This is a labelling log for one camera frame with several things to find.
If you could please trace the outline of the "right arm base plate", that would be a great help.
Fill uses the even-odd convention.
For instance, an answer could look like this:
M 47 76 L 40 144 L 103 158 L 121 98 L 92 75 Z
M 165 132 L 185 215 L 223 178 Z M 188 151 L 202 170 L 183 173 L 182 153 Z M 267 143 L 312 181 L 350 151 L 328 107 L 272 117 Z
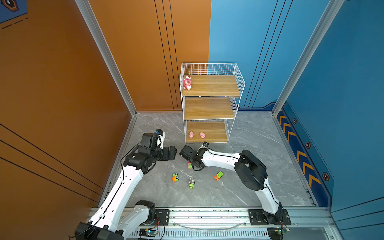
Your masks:
M 275 215 L 267 213 L 262 209 L 250 209 L 248 210 L 248 214 L 252 226 L 290 226 L 292 224 L 290 216 L 286 209 L 283 209 Z

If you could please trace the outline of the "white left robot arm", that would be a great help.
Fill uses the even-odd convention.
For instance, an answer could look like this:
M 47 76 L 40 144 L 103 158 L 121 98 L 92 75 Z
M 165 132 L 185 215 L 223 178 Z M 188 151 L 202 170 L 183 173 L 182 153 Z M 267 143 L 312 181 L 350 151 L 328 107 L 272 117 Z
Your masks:
M 162 130 L 143 134 L 141 142 L 123 158 L 119 178 L 103 204 L 87 223 L 79 223 L 69 239 L 125 240 L 141 224 L 155 222 L 155 204 L 150 201 L 140 200 L 125 217 L 122 213 L 143 176 L 158 161 L 176 158 L 177 149 L 164 146 L 165 136 Z

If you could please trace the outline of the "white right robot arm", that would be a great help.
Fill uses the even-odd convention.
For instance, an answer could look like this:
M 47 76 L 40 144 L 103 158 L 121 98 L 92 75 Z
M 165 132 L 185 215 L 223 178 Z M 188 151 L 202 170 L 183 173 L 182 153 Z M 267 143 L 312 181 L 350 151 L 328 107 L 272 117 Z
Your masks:
M 289 226 L 292 224 L 288 211 L 276 198 L 268 180 L 267 167 L 250 151 L 241 153 L 215 152 L 205 142 L 198 150 L 184 146 L 180 156 L 201 171 L 206 167 L 218 167 L 237 173 L 245 187 L 254 191 L 261 202 L 262 213 L 250 213 L 251 223 L 260 221 L 267 225 Z

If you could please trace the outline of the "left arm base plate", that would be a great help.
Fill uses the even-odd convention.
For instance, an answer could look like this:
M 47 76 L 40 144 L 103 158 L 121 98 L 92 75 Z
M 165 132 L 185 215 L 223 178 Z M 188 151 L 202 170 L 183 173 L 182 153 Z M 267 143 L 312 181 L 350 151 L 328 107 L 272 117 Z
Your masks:
M 143 225 L 156 225 L 162 222 L 165 226 L 169 225 L 170 210 L 169 209 L 154 209 L 150 210 L 149 216 Z

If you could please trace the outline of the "white wire wooden shelf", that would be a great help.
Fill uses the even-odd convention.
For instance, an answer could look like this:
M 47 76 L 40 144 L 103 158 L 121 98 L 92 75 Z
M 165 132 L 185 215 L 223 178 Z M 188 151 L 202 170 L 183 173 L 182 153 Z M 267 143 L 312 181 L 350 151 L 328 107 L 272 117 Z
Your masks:
M 183 89 L 186 76 L 192 79 L 191 90 Z M 180 93 L 186 143 L 227 143 L 245 85 L 236 63 L 182 63 Z

